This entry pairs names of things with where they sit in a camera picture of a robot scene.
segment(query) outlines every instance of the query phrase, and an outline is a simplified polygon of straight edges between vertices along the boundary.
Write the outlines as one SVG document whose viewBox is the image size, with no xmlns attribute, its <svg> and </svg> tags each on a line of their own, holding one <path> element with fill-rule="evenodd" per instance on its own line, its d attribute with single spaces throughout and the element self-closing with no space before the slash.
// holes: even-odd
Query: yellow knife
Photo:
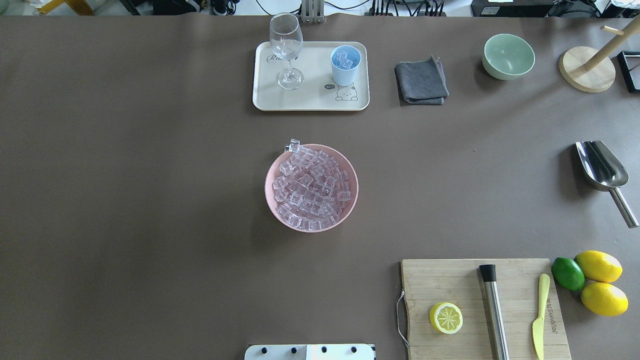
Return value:
<svg viewBox="0 0 640 360">
<path fill-rule="evenodd" d="M 545 360 L 544 333 L 545 333 L 545 308 L 549 297 L 549 275 L 541 274 L 538 283 L 538 317 L 533 320 L 533 346 L 536 348 L 538 359 Z"/>
</svg>

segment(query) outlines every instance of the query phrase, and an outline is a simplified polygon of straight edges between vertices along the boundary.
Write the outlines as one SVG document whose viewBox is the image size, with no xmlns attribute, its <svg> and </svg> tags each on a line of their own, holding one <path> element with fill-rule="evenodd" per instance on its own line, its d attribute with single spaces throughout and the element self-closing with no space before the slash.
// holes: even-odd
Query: wooden cutting board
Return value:
<svg viewBox="0 0 640 360">
<path fill-rule="evenodd" d="M 538 358 L 531 324 L 538 317 L 538 279 L 542 273 L 552 279 L 545 315 L 545 359 L 570 360 L 549 259 L 404 259 L 409 360 L 495 359 L 484 285 L 477 271 L 482 264 L 495 264 L 511 360 Z M 443 301 L 462 311 L 463 326 L 456 334 L 439 333 L 429 321 L 431 306 Z"/>
</svg>

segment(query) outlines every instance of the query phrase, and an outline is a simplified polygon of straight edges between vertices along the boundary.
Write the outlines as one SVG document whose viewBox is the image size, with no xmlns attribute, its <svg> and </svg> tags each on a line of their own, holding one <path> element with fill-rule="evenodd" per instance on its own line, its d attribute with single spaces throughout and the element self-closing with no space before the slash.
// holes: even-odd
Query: blue cup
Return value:
<svg viewBox="0 0 640 360">
<path fill-rule="evenodd" d="M 346 53 L 346 59 L 349 61 L 338 59 L 337 55 L 341 53 Z M 340 86 L 351 85 L 356 79 L 361 61 L 362 55 L 360 54 L 360 51 L 358 51 L 358 49 L 356 49 L 355 47 L 350 45 L 341 45 L 336 47 L 331 52 L 331 70 L 333 73 L 333 81 Z M 345 63 L 349 62 L 351 62 L 351 67 L 349 69 L 345 69 Z"/>
</svg>

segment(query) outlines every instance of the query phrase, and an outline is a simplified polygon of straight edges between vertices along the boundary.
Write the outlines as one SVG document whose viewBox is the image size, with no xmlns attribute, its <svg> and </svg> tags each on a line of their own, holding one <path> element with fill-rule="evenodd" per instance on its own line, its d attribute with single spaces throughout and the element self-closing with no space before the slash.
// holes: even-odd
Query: lime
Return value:
<svg viewBox="0 0 640 360">
<path fill-rule="evenodd" d="M 614 282 L 622 274 L 622 266 L 618 259 L 606 252 L 587 250 L 577 254 L 575 262 L 580 265 L 587 279 Z"/>
<path fill-rule="evenodd" d="M 462 327 L 462 311 L 450 302 L 439 302 L 429 310 L 433 327 L 444 334 L 455 334 Z"/>
<path fill-rule="evenodd" d="M 578 291 L 584 286 L 584 274 L 578 264 L 568 258 L 556 258 L 551 265 L 556 282 L 565 289 Z"/>
<path fill-rule="evenodd" d="M 624 291 L 606 282 L 592 282 L 582 289 L 582 303 L 598 315 L 616 316 L 629 307 Z"/>
</svg>

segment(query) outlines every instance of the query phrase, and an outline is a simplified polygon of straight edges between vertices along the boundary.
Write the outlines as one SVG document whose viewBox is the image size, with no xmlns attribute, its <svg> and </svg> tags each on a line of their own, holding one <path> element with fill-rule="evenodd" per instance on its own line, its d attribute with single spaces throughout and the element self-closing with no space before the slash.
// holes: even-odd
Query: wine glass base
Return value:
<svg viewBox="0 0 640 360">
<path fill-rule="evenodd" d="M 292 76 L 288 76 L 289 69 L 283 70 L 278 74 L 278 84 L 282 86 L 283 89 L 286 90 L 294 90 L 302 85 L 302 81 L 304 81 L 305 76 L 302 74 L 302 71 L 291 68 Z"/>
</svg>

